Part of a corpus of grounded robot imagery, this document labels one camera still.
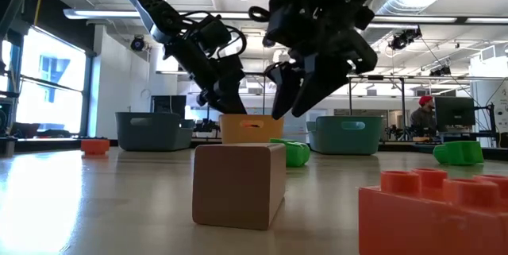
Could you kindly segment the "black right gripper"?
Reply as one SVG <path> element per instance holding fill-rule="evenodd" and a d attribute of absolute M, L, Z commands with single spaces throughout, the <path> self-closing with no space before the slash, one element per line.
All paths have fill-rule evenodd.
<path fill-rule="evenodd" d="M 298 118 L 344 86 L 352 69 L 348 61 L 354 64 L 356 74 L 374 70 L 377 54 L 358 32 L 366 29 L 374 16 L 366 6 L 317 11 L 311 38 L 291 49 L 292 58 L 304 61 L 305 74 L 296 62 L 278 62 L 266 68 L 266 77 L 276 85 L 271 112 L 275 120 L 291 108 Z"/>

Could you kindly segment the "green notched block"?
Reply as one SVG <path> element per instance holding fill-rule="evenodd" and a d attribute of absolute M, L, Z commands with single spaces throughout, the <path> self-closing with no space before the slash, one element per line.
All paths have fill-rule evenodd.
<path fill-rule="evenodd" d="M 286 166 L 289 168 L 297 168 L 305 165 L 310 158 L 310 147 L 306 143 L 271 138 L 271 143 L 284 144 L 286 147 Z"/>
<path fill-rule="evenodd" d="M 451 141 L 437 145 L 433 156 L 440 164 L 474 165 L 483 163 L 482 147 L 478 141 Z"/>

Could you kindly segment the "rectangular wooden block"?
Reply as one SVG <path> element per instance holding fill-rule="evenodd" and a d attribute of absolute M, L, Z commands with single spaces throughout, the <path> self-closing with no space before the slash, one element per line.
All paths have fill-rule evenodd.
<path fill-rule="evenodd" d="M 194 151 L 195 223 L 268 230 L 286 190 L 286 147 L 200 145 Z"/>

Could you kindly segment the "small red block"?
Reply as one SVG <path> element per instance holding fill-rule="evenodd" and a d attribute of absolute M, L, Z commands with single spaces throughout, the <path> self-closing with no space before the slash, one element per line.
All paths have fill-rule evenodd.
<path fill-rule="evenodd" d="M 84 139 L 81 140 L 81 151 L 85 156 L 103 156 L 110 150 L 108 139 Z"/>

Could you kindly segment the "small orange block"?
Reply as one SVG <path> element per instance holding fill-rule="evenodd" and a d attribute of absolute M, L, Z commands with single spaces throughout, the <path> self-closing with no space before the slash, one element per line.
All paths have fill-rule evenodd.
<path fill-rule="evenodd" d="M 359 189 L 360 255 L 508 255 L 508 176 L 383 171 Z"/>

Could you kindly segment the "orange plastic bin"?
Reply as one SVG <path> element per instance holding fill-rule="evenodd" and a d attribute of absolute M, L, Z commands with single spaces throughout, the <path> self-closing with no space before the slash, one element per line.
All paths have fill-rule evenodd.
<path fill-rule="evenodd" d="M 223 144 L 268 143 L 283 136 L 283 118 L 271 115 L 222 114 L 219 117 Z"/>

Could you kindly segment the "teal plastic bin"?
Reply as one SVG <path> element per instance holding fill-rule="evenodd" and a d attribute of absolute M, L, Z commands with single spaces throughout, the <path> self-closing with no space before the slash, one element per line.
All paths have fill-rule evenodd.
<path fill-rule="evenodd" d="M 378 151 L 383 123 L 380 116 L 319 116 L 306 128 L 315 152 L 369 156 Z"/>

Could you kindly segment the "grey-blue plastic bin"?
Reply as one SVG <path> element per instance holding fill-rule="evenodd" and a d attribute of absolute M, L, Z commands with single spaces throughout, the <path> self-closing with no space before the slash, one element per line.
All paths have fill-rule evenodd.
<path fill-rule="evenodd" d="M 173 113 L 116 112 L 117 142 L 128 152 L 171 152 L 188 149 L 194 120 Z"/>

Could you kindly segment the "ceiling strip light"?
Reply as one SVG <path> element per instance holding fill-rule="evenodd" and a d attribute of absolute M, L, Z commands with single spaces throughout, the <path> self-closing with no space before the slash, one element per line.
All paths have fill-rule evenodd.
<path fill-rule="evenodd" d="M 77 10 L 64 9 L 63 14 L 71 20 L 92 20 L 92 19 L 138 19 L 148 17 L 148 14 L 140 14 L 132 10 Z"/>
<path fill-rule="evenodd" d="M 207 12 L 204 10 L 198 10 L 198 11 L 190 11 L 190 12 L 183 11 L 183 12 L 180 12 L 180 14 L 183 15 L 184 17 L 188 17 L 192 20 L 204 19 L 208 15 L 211 15 L 214 17 L 219 17 L 219 18 L 221 18 L 223 20 L 227 20 L 227 21 L 244 21 L 244 20 L 249 21 L 250 20 L 249 15 L 245 12 L 221 12 L 221 11 Z"/>
<path fill-rule="evenodd" d="M 469 17 L 466 21 L 473 25 L 507 25 L 507 17 Z"/>
<path fill-rule="evenodd" d="M 394 24 L 441 24 L 454 23 L 455 17 L 429 17 L 429 16 L 375 16 L 374 23 L 394 23 Z"/>

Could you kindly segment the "round black ceiling spot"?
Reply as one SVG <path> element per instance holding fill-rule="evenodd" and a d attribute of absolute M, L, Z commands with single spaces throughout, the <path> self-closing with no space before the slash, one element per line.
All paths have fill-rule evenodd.
<path fill-rule="evenodd" d="M 144 41 L 144 36 L 143 35 L 135 35 L 133 37 L 131 44 L 130 44 L 130 48 L 134 52 L 143 52 L 145 50 L 145 47 L 146 47 L 146 44 Z"/>

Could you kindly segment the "black ceiling-mounted projector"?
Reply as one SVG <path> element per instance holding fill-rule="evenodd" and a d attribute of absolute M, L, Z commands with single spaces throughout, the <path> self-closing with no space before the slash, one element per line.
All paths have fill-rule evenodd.
<path fill-rule="evenodd" d="M 422 34 L 419 26 L 416 29 L 404 29 L 393 36 L 393 39 L 388 43 L 388 47 L 395 51 L 403 50 L 421 36 Z"/>

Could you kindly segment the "person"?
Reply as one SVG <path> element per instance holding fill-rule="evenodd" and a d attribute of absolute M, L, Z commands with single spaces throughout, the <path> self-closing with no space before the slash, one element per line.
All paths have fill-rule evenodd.
<path fill-rule="evenodd" d="M 436 132 L 434 102 L 427 102 L 410 115 L 410 127 L 415 137 L 431 136 Z"/>

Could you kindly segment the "black computer monitor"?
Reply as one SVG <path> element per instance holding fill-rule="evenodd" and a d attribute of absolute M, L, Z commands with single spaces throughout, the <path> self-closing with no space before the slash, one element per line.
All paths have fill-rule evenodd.
<path fill-rule="evenodd" d="M 473 126 L 475 124 L 474 99 L 436 97 L 434 105 L 438 129 L 444 129 L 447 126 Z"/>

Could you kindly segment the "large bright window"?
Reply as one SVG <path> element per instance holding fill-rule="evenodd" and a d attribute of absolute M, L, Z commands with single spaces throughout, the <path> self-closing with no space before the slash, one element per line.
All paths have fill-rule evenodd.
<path fill-rule="evenodd" d="M 83 129 L 83 105 L 90 58 L 51 33 L 31 28 L 0 43 L 6 73 L 0 91 L 17 94 L 9 112 L 10 124 L 37 124 L 39 132 Z"/>

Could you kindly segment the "black workstation frame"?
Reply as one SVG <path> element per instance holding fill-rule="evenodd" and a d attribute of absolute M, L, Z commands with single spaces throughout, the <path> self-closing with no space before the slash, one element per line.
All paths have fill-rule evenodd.
<path fill-rule="evenodd" d="M 404 130 L 409 124 L 406 109 L 406 82 L 392 75 L 350 75 L 347 84 L 348 114 L 360 115 L 364 110 L 385 110 L 387 127 Z"/>

